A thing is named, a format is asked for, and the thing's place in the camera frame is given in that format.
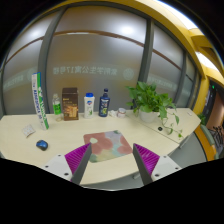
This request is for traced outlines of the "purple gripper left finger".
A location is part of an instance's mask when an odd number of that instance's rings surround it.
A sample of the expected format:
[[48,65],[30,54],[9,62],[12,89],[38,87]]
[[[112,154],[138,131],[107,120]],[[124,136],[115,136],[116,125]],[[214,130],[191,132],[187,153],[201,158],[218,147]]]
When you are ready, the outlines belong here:
[[65,159],[72,172],[71,182],[79,185],[92,154],[91,144],[85,144],[67,153]]

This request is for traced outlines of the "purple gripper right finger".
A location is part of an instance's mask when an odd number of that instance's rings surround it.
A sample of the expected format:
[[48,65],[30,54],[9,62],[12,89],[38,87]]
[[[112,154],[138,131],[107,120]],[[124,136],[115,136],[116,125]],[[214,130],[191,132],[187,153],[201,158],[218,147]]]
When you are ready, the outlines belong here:
[[148,185],[152,183],[151,175],[159,161],[160,156],[136,143],[133,144],[133,155],[143,184]]

